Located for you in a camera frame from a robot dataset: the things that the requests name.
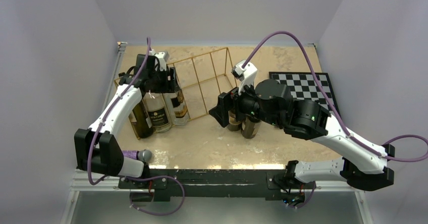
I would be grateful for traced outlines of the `clear round glass bottle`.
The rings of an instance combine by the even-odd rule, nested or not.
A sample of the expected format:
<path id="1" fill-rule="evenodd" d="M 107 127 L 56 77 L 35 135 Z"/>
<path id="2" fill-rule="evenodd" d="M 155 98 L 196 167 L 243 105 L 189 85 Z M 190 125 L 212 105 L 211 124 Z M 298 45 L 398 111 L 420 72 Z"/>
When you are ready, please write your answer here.
<path id="1" fill-rule="evenodd" d="M 163 96 L 148 92 L 144 96 L 144 103 L 155 131 L 163 133 L 170 130 L 172 123 Z"/>

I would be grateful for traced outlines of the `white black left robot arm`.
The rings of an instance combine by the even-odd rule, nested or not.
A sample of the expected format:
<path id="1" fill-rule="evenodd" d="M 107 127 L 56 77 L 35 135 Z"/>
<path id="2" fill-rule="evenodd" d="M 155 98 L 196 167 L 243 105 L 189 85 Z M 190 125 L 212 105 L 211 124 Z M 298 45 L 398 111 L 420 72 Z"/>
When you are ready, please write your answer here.
<path id="1" fill-rule="evenodd" d="M 168 59 L 166 51 L 138 54 L 136 64 L 119 74 L 115 95 L 105 110 L 87 129 L 78 129 L 74 135 L 78 169 L 107 176 L 131 177 L 137 188 L 149 185 L 150 174 L 145 171 L 147 161 L 126 156 L 116 135 L 132 110 L 141 105 L 145 95 L 178 90 L 176 71 L 167 65 Z"/>

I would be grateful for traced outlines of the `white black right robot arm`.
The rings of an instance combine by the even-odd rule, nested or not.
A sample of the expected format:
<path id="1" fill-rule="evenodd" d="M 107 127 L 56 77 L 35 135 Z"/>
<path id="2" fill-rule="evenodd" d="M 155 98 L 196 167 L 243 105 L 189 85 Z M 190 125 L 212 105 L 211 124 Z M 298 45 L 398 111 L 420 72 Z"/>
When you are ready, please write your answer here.
<path id="1" fill-rule="evenodd" d="M 339 154 L 330 161 L 287 163 L 280 183 L 296 187 L 314 181 L 343 181 L 363 191 L 375 191 L 394 183 L 394 171 L 387 166 L 393 147 L 382 147 L 366 140 L 353 140 L 338 119 L 311 100 L 292 97 L 287 85 L 267 79 L 256 87 L 234 88 L 218 96 L 209 114 L 222 126 L 229 124 L 229 112 L 235 119 L 250 118 L 282 129 L 286 134 L 321 144 Z"/>

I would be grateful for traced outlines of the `olive bottle silver neck foil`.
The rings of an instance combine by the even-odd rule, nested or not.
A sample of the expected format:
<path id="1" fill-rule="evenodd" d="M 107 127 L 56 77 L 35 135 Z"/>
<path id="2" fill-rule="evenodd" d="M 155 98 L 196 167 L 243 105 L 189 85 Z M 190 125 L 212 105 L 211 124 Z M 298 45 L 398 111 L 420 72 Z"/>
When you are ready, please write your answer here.
<path id="1" fill-rule="evenodd" d="M 148 138 L 154 133 L 154 128 L 142 100 L 132 109 L 129 120 L 138 139 Z"/>

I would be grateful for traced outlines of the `clear square bottle black cap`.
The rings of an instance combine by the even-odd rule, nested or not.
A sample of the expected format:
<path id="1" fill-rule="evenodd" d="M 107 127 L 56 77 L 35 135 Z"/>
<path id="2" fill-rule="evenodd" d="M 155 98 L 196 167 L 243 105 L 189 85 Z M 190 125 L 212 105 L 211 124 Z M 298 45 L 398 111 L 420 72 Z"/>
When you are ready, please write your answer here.
<path id="1" fill-rule="evenodd" d="M 187 124 L 190 119 L 187 105 L 184 100 L 184 94 L 179 82 L 172 93 L 165 93 L 164 99 L 169 110 L 172 123 L 176 126 Z"/>

